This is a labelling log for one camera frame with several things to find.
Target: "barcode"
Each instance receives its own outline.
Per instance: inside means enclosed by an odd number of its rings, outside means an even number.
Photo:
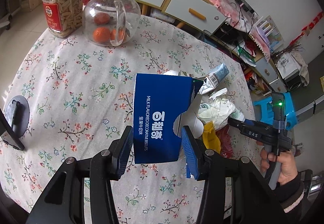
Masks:
[[[214,74],[209,75],[208,77],[213,84],[218,84],[217,78]]]

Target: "jar of seeds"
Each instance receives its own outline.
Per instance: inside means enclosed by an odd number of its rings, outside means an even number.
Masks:
[[[49,31],[67,37],[82,26],[83,0],[42,0]]]

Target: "glass jar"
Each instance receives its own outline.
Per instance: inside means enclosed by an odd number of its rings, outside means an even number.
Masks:
[[[135,0],[90,0],[83,11],[84,34],[97,45],[118,46],[134,36],[140,17]]]
[[[82,26],[83,0],[42,0],[49,31],[67,37]]]

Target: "red label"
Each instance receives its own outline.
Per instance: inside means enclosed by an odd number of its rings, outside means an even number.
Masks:
[[[62,31],[58,4],[43,3],[47,25],[55,30]]]

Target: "tiled floor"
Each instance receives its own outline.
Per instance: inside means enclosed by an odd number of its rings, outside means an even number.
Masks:
[[[13,16],[11,28],[0,35],[0,108],[16,72],[25,56],[47,28],[43,7],[31,12],[19,11]]]

